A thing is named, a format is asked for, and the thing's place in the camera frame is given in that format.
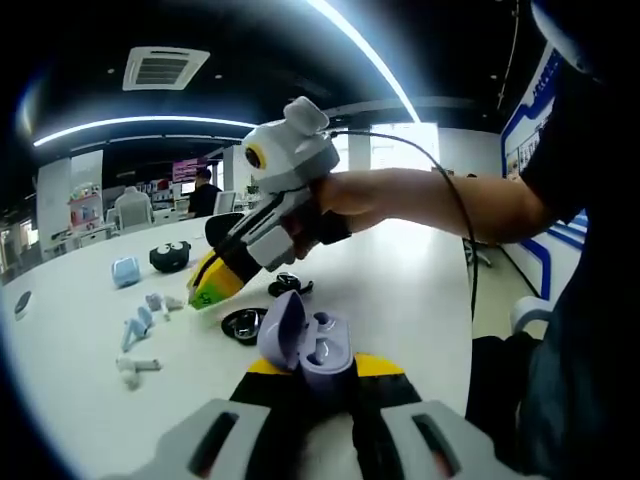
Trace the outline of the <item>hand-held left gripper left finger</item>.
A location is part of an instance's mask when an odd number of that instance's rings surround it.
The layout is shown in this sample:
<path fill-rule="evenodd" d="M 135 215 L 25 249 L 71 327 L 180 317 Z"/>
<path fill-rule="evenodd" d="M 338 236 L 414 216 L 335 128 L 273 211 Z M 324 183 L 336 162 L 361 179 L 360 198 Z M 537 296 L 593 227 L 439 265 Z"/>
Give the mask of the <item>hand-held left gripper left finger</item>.
<path fill-rule="evenodd" d="M 229 399 L 213 399 L 166 431 L 152 459 L 114 479 L 267 479 L 300 436 L 296 377 L 255 361 Z"/>

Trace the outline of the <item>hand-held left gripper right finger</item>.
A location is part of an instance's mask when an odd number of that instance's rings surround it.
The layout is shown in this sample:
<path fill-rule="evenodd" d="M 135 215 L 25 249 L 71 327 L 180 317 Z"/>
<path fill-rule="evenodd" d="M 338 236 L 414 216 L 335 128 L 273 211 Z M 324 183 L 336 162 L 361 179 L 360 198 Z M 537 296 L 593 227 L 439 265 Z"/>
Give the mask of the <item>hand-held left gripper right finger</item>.
<path fill-rule="evenodd" d="M 405 371 L 355 355 L 353 445 L 365 479 L 522 479 L 492 440 L 444 403 L 424 401 Z"/>

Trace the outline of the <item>person's right hand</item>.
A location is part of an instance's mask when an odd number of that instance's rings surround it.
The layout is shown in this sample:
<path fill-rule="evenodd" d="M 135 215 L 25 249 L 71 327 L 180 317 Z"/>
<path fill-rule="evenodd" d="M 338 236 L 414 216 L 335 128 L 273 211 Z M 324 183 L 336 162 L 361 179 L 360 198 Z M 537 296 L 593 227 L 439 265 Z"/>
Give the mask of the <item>person's right hand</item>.
<path fill-rule="evenodd" d="M 331 174 L 314 181 L 311 198 L 286 214 L 282 226 L 293 242 L 296 260 L 318 244 L 331 245 L 351 236 L 344 194 L 346 174 Z"/>

